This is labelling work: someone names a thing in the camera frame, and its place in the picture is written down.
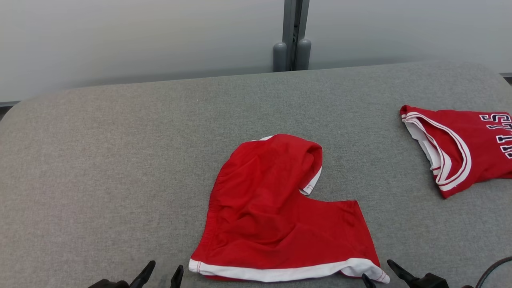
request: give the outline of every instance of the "white wall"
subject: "white wall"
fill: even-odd
[[[443,58],[512,72],[511,0],[310,1],[310,69]]]
[[[272,70],[284,0],[1,0],[0,102]]]

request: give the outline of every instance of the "red fabric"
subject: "red fabric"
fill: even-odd
[[[431,111],[404,105],[400,109],[400,115],[404,122],[411,119],[419,121],[426,133],[433,138],[434,141],[429,139],[430,143],[433,146],[437,143],[438,149],[451,161],[447,178],[454,178],[453,181],[438,183],[444,198],[477,182],[512,178],[512,121],[508,113]],[[433,167],[433,171],[437,169],[442,170],[443,167]],[[461,171],[468,173],[457,176]],[[451,188],[450,183],[455,181],[460,183]]]
[[[241,144],[219,172],[205,231],[191,259],[255,269],[349,258],[379,266],[356,201],[322,202],[299,192],[321,166],[321,146],[295,136]]]

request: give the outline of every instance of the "basketball jersey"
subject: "basketball jersey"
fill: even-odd
[[[400,115],[429,159],[444,198],[477,182],[512,178],[508,113],[430,111],[404,105]]]
[[[314,142],[279,134],[241,144],[217,176],[189,270],[263,282],[366,273],[388,283],[358,203],[306,196],[321,170]]]

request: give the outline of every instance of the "folded red jersey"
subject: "folded red jersey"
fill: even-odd
[[[512,178],[508,113],[430,111],[404,105],[400,115],[429,159],[444,198],[477,182]]]
[[[321,170],[314,142],[279,134],[241,144],[215,181],[189,270],[263,282],[366,273],[388,283],[357,202],[305,196]]]

